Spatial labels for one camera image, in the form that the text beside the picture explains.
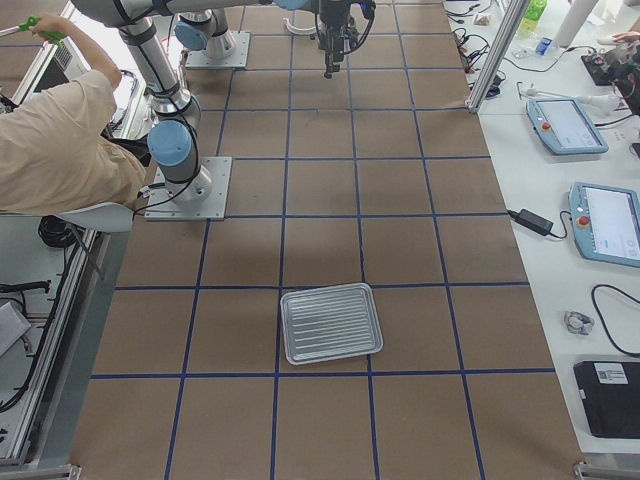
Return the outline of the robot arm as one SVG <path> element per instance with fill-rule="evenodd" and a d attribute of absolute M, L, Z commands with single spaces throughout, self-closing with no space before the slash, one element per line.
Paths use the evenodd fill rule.
<path fill-rule="evenodd" d="M 376 16 L 373 1 L 277 1 L 275 4 L 284 10 L 303 10 L 314 15 L 314 25 L 309 29 L 291 26 L 289 31 L 318 41 L 318 48 L 324 52 L 326 79 L 339 72 L 345 57 L 365 43 Z M 358 31 L 351 14 L 354 4 L 360 7 L 367 21 L 363 32 Z M 235 48 L 235 38 L 222 8 L 180 13 L 174 33 L 186 51 L 201 52 L 210 59 L 227 57 Z"/>
<path fill-rule="evenodd" d="M 198 153 L 199 102 L 171 66 L 153 19 L 176 18 L 176 36 L 189 51 L 222 60 L 234 54 L 227 7 L 245 1 L 75 1 L 84 16 L 118 30 L 151 94 L 159 124 L 147 135 L 150 153 L 164 176 L 167 197 L 179 205 L 210 195 L 212 179 Z"/>

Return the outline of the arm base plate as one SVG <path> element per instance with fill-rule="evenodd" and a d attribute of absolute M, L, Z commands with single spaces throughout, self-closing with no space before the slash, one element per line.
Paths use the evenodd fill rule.
<path fill-rule="evenodd" d="M 232 170 L 231 157 L 201 157 L 200 172 L 190 185 L 166 182 L 160 167 L 156 168 L 154 182 L 164 186 L 153 189 L 150 207 L 143 211 L 149 221 L 188 221 L 225 218 L 229 183 Z"/>
<path fill-rule="evenodd" d="M 191 70 L 245 69 L 251 34 L 227 30 L 209 39 L 204 50 L 190 51 L 186 68 Z"/>

